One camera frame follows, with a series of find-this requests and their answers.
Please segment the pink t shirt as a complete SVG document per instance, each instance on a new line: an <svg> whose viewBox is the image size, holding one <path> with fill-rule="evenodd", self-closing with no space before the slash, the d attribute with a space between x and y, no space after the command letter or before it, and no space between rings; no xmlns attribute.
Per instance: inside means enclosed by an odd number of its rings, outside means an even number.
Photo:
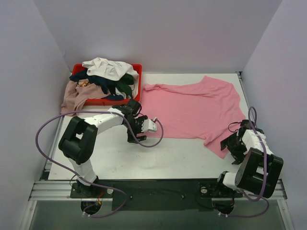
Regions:
<svg viewBox="0 0 307 230"><path fill-rule="evenodd" d="M142 113L158 118L163 128L147 132L148 137L200 138L220 158L220 142L238 129L246 117L233 84L204 76L194 84L145 84L141 94Z"/></svg>

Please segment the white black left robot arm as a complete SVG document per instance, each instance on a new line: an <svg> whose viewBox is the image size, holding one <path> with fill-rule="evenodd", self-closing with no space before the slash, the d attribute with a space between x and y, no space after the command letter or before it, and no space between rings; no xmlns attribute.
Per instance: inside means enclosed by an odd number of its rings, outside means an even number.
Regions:
<svg viewBox="0 0 307 230"><path fill-rule="evenodd" d="M90 161L97 135L112 127L124 125L127 128L128 142L136 143L146 140L145 135L134 139L138 134L149 130L156 131L155 122L148 116L138 116L141 107L139 102L131 99L127 104L112 106L107 114L85 119L75 116L70 120L59 141L59 149L72 163L74 170L86 180L84 182L77 179L77 182L87 197L96 196L99 190L96 183L98 176Z"/></svg>

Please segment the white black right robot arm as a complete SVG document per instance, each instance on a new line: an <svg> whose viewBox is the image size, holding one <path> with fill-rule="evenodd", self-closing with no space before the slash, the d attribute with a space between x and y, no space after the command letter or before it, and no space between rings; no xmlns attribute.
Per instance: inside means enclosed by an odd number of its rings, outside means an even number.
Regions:
<svg viewBox="0 0 307 230"><path fill-rule="evenodd" d="M236 122L239 128L220 142L239 165L236 173L224 171L214 184L219 196L230 197L241 190L264 198L272 196L283 167L283 159L274 155L266 143L263 130L252 127L254 122Z"/></svg>

